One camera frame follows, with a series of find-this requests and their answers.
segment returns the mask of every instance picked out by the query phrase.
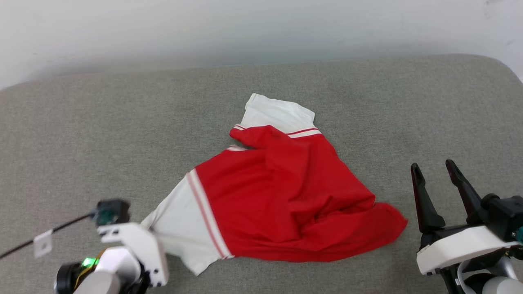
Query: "red stripe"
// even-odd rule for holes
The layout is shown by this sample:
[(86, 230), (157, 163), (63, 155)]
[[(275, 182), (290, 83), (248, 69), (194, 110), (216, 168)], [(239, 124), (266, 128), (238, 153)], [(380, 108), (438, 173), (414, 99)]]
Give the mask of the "red stripe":
[(312, 131), (312, 130), (317, 130), (317, 129), (318, 128), (310, 128), (310, 129), (305, 129), (305, 130), (301, 130), (301, 131), (296, 131), (296, 132), (293, 132), (293, 133), (287, 133), (287, 135), (294, 135), (294, 134), (303, 133), (303, 132)]
[[(240, 126), (240, 125), (235, 125), (235, 127), (239, 127), (241, 128), (241, 130), (245, 130), (244, 127)], [(300, 131), (296, 131), (296, 132), (292, 132), (292, 133), (286, 133), (287, 135), (294, 135), (294, 134), (299, 134), (299, 133), (303, 133), (303, 132), (307, 132), (307, 131), (312, 131), (312, 130), (317, 130), (318, 128), (310, 128), (310, 129), (305, 129), (305, 130), (300, 130)]]
[(211, 231), (211, 225), (209, 224), (209, 220), (207, 219), (207, 216), (205, 214), (205, 211), (203, 209), (203, 204), (201, 203), (200, 196), (196, 192), (196, 187), (194, 186), (194, 183), (192, 182), (190, 174), (187, 174), (187, 178), (189, 179), (189, 186), (191, 187), (192, 193), (195, 195), (196, 202), (198, 203), (198, 206), (200, 207), (201, 215), (203, 216), (203, 220), (205, 221), (205, 226), (207, 227), (207, 231), (209, 232), (209, 235), (211, 236), (212, 243), (214, 244), (214, 247), (218, 250), (218, 253), (220, 253), (220, 257), (224, 258), (223, 252), (218, 247), (218, 243), (216, 242), (216, 239), (214, 238), (214, 235)]

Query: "white sleeve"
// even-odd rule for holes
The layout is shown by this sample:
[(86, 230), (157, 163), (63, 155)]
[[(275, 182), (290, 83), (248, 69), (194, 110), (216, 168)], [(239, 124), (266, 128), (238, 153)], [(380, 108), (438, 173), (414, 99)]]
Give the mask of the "white sleeve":
[(271, 125), (284, 133), (313, 129), (314, 112), (289, 101), (252, 94), (245, 105), (241, 128)]

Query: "white wall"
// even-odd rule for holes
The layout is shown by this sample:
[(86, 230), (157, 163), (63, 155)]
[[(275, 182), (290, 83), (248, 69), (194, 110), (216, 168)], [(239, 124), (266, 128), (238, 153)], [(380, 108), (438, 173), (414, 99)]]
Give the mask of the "white wall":
[(0, 0), (0, 88), (56, 75), (439, 53), (523, 77), (518, 0)]

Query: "red and white shirt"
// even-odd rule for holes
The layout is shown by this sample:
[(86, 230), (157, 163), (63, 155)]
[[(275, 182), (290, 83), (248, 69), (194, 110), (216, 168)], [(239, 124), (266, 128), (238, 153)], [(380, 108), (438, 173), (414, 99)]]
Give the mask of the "red and white shirt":
[(393, 242), (407, 221), (371, 193), (313, 124), (253, 94), (231, 146), (190, 171), (142, 225), (196, 275), (223, 258), (329, 262)]

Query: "white stripe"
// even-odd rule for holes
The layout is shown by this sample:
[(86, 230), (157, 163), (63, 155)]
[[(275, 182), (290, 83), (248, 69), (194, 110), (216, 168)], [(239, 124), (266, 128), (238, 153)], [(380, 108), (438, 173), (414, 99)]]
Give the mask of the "white stripe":
[(211, 233), (214, 235), (214, 239), (216, 240), (218, 247), (220, 248), (223, 255), (225, 255), (225, 258), (233, 257), (231, 255), (231, 252), (227, 248), (225, 241), (223, 240), (220, 230), (218, 229), (218, 225), (216, 224), (216, 219), (214, 218), (214, 214), (212, 213), (209, 199), (207, 199), (207, 194), (205, 193), (205, 190), (203, 189), (203, 186), (201, 185), (200, 179), (198, 178), (198, 174), (196, 173), (196, 169), (193, 169), (192, 171), (190, 171), (189, 176), (192, 178), (192, 181), (195, 185), (196, 192), (200, 195), (199, 198), (201, 200), (201, 204), (203, 206), (204, 213), (207, 216), (207, 220), (209, 221), (209, 226), (211, 227)]
[(231, 145), (226, 150), (229, 150), (229, 151), (247, 151), (248, 149), (241, 148), (240, 146), (237, 146), (237, 145)]
[(306, 136), (316, 135), (316, 134), (321, 134), (320, 130), (310, 130), (310, 131), (305, 131), (305, 132), (301, 132), (301, 133), (290, 134), (288, 136), (291, 138), (299, 138), (299, 137), (306, 137)]

